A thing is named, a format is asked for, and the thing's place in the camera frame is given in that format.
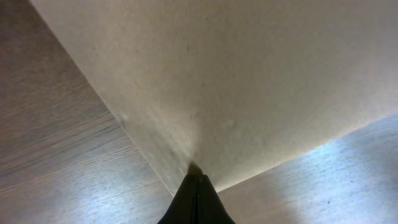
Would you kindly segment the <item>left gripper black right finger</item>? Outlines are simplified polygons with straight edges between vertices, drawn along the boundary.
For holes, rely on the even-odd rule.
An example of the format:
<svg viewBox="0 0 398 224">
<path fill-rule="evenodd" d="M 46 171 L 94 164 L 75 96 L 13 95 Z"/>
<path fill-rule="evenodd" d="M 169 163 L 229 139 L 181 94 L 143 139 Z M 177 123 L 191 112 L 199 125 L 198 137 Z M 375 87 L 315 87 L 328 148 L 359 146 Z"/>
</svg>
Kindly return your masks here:
<svg viewBox="0 0 398 224">
<path fill-rule="evenodd" d="M 199 178 L 197 186 L 197 217 L 200 224 L 235 224 L 207 175 Z"/>
</svg>

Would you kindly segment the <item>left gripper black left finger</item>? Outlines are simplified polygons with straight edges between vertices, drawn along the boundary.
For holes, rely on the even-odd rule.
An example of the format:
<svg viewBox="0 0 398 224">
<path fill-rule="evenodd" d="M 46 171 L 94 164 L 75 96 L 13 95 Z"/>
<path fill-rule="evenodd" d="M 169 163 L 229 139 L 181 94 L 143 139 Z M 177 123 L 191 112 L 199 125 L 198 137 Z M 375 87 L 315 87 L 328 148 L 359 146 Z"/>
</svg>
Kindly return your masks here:
<svg viewBox="0 0 398 224">
<path fill-rule="evenodd" d="M 165 215 L 158 224 L 196 223 L 197 178 L 186 175 Z"/>
</svg>

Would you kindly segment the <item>brown cardboard box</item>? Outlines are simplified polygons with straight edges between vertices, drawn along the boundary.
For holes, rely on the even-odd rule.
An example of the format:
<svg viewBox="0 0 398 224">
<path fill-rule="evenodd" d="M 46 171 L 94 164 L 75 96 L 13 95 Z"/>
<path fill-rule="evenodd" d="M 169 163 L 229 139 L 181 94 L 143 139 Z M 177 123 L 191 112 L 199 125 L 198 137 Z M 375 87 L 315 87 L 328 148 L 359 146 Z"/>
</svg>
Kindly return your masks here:
<svg viewBox="0 0 398 224">
<path fill-rule="evenodd" d="M 171 194 L 224 190 L 397 112 L 396 0 L 32 5 Z"/>
</svg>

